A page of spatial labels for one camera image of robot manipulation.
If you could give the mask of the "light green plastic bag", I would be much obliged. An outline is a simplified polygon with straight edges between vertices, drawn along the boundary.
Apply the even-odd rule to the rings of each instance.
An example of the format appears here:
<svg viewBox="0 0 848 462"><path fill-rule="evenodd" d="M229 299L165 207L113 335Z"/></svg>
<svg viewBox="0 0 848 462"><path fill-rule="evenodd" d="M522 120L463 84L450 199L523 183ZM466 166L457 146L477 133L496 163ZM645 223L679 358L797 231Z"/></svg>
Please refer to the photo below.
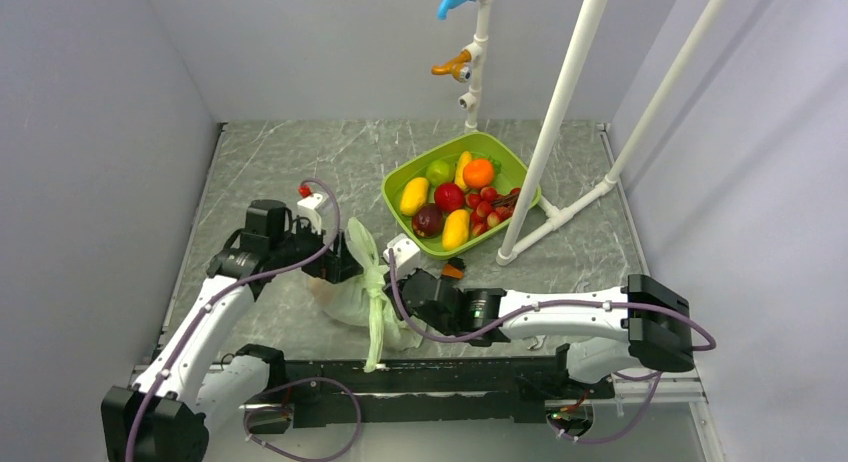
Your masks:
<svg viewBox="0 0 848 462"><path fill-rule="evenodd" d="M362 273L339 284L312 279L307 287L329 317L368 329L369 347L363 371L372 373L380 369L384 350L417 348L423 337L396 315L394 302L383 292L389 267L382 261L371 232L352 217L347 222L345 239Z"/></svg>

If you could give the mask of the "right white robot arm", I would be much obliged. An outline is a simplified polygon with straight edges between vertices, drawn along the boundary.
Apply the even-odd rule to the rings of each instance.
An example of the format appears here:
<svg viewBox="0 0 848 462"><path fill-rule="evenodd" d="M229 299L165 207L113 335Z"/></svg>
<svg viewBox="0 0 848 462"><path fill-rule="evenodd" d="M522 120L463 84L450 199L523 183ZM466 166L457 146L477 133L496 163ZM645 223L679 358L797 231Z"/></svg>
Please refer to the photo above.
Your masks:
<svg viewBox="0 0 848 462"><path fill-rule="evenodd" d="M460 289L417 269L384 288L397 316L440 343L489 347L522 339L564 337L551 370L557 393L574 397L588 384L625 369L683 373L697 346L689 302L644 274L622 286L585 293L538 294L503 288Z"/></svg>

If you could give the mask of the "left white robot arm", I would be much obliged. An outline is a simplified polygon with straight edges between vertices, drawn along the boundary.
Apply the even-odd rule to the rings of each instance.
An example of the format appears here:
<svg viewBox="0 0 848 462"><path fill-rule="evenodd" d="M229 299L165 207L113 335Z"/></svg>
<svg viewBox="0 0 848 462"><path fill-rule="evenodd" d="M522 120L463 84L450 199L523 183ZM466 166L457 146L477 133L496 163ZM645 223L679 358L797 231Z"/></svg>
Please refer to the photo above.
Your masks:
<svg viewBox="0 0 848 462"><path fill-rule="evenodd" d="M200 461L211 435L243 403L272 402L291 391L284 353L247 344L223 368L214 363L236 323L274 277L290 270L338 283L358 274L341 234L328 236L320 208L331 197L306 196L290 210L255 200L242 228L211 260L188 315L150 365L101 403L110 461Z"/></svg>

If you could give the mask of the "yellow mango front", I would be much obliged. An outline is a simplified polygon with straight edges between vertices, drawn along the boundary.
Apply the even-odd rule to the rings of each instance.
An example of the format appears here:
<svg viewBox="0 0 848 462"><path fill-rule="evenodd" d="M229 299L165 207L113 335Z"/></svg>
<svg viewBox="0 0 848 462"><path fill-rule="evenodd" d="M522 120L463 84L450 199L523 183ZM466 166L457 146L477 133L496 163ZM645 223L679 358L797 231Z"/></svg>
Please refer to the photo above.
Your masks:
<svg viewBox="0 0 848 462"><path fill-rule="evenodd" d="M467 209L457 209L451 212L444 222L442 232L442 249L453 251L464 245L469 239L470 212Z"/></svg>

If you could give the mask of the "yellow mango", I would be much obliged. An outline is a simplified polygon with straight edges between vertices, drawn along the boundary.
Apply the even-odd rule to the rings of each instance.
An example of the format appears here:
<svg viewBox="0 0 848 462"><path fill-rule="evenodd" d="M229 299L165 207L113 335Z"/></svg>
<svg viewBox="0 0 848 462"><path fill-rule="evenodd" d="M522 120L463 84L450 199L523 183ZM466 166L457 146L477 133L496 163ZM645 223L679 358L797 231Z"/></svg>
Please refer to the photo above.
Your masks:
<svg viewBox="0 0 848 462"><path fill-rule="evenodd" d="M406 217L414 216L427 203L429 188L430 182L426 177L409 180L402 191L400 213Z"/></svg>
<svg viewBox="0 0 848 462"><path fill-rule="evenodd" d="M444 222L442 232L442 249L453 251L464 245L469 239L470 212L467 209L457 209L451 212Z"/></svg>

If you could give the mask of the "dark purple mangosteen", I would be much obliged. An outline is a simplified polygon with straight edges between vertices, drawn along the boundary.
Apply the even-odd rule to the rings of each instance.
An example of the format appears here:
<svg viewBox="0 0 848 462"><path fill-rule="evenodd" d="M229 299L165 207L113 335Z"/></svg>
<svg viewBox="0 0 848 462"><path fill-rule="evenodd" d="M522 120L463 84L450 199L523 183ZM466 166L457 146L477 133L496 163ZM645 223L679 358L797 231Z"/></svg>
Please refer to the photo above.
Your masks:
<svg viewBox="0 0 848 462"><path fill-rule="evenodd" d="M423 205L412 217L412 230L422 239L440 236L444 230L445 216L435 203Z"/></svg>

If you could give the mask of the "green plastic basket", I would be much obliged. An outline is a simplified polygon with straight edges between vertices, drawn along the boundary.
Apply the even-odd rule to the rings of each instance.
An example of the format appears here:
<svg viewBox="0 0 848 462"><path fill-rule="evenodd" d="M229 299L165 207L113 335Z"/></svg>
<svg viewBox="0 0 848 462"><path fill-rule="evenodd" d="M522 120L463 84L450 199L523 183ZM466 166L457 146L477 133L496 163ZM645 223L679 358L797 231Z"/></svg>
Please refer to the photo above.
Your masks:
<svg viewBox="0 0 848 462"><path fill-rule="evenodd" d="M508 226L527 172L505 144L474 132L401 164L381 191L412 242L448 259Z"/></svg>

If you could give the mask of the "red apple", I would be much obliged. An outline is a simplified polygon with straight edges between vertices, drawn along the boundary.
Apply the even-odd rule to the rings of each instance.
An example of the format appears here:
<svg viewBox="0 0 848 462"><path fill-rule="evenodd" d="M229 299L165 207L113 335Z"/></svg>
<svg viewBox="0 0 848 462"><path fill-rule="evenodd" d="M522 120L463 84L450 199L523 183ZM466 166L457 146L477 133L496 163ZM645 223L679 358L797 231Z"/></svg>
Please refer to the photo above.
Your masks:
<svg viewBox="0 0 848 462"><path fill-rule="evenodd" d="M434 203L443 213L451 213L465 206L465 193L452 182L437 187L433 198Z"/></svg>

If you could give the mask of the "yellow mango left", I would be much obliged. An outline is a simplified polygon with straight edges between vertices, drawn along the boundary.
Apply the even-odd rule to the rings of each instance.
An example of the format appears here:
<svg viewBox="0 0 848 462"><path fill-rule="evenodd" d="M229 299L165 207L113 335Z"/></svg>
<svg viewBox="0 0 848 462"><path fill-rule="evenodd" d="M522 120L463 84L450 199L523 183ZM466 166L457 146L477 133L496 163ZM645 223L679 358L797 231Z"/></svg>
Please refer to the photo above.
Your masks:
<svg viewBox="0 0 848 462"><path fill-rule="evenodd" d="M409 180L402 191L400 213L406 217L414 216L427 203L429 188L430 182L426 177Z"/></svg>

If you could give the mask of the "yellow banana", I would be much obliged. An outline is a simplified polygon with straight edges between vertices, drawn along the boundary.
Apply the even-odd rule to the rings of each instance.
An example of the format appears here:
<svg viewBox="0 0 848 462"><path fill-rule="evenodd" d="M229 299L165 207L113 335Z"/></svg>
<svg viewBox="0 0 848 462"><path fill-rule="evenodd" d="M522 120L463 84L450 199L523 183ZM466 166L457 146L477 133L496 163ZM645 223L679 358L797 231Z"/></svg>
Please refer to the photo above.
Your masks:
<svg viewBox="0 0 848 462"><path fill-rule="evenodd" d="M470 151L464 151L460 154L455 174L454 174L454 183L463 191L467 192L469 190L469 186L467 185L464 177L464 169L465 167L473 161L473 155Z"/></svg>

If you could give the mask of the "green apple in basket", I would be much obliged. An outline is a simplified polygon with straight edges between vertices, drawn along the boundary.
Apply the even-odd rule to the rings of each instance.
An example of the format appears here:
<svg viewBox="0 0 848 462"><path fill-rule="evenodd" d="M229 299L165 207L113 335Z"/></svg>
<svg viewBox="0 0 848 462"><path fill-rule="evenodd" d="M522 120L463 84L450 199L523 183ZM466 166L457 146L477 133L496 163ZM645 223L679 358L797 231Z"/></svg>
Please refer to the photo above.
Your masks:
<svg viewBox="0 0 848 462"><path fill-rule="evenodd" d="M446 160L434 160L425 170L425 178L433 188L452 182L455 176L455 163Z"/></svg>

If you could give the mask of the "orange fruit in basket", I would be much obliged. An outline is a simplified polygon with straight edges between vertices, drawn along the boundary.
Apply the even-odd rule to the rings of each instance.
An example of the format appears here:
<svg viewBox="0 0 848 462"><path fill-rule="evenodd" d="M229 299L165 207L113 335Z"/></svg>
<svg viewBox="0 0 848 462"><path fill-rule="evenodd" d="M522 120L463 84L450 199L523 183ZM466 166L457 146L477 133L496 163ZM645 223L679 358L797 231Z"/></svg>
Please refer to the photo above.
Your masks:
<svg viewBox="0 0 848 462"><path fill-rule="evenodd" d="M479 190L492 184L497 172L494 164L485 158L473 159L464 169L464 177L469 189Z"/></svg>

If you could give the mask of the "orange faucet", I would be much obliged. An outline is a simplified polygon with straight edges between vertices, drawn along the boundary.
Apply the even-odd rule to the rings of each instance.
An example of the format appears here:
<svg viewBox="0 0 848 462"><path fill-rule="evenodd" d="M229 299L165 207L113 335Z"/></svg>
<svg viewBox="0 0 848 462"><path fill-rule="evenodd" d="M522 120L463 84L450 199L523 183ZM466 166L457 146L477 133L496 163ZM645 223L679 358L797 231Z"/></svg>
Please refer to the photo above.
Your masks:
<svg viewBox="0 0 848 462"><path fill-rule="evenodd" d="M434 65L430 73L434 76L451 76L455 81L467 83L471 78L472 54L463 50L456 57L442 65Z"/></svg>

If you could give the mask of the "white pipe with faucets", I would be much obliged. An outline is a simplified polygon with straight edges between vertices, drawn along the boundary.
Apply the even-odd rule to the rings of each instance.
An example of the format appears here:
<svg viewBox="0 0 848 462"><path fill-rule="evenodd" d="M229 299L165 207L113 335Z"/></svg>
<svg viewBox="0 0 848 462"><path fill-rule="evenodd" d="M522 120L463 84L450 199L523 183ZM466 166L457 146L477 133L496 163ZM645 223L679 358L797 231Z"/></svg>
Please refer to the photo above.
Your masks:
<svg viewBox="0 0 848 462"><path fill-rule="evenodd" d="M466 103L462 107L466 111L464 131L466 133L478 130L478 113L482 101L483 67L487 58L489 40L489 21L493 0L477 0L476 28L473 40L466 46L471 55L470 82L467 92L459 101Z"/></svg>

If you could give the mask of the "white pvc pipe frame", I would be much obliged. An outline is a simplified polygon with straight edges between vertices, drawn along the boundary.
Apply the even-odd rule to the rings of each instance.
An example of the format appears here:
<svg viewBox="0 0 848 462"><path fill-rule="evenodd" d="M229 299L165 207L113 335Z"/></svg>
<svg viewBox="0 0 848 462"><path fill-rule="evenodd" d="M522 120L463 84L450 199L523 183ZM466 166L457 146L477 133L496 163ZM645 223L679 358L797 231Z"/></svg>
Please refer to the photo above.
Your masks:
<svg viewBox="0 0 848 462"><path fill-rule="evenodd" d="M685 69L694 59L696 50L718 19L727 1L709 0L707 2L606 175L592 189L564 208L557 208L549 203L540 202L539 205L545 212L546 221L540 227L522 237L520 230L539 188L552 149L559 137L559 129L570 106L577 82L608 3L608 0L583 0L521 187L515 213L510 219L505 238L496 253L498 265L509 265L528 248L564 226L579 212L616 188L625 166L637 148L640 147L647 130L681 79Z"/></svg>

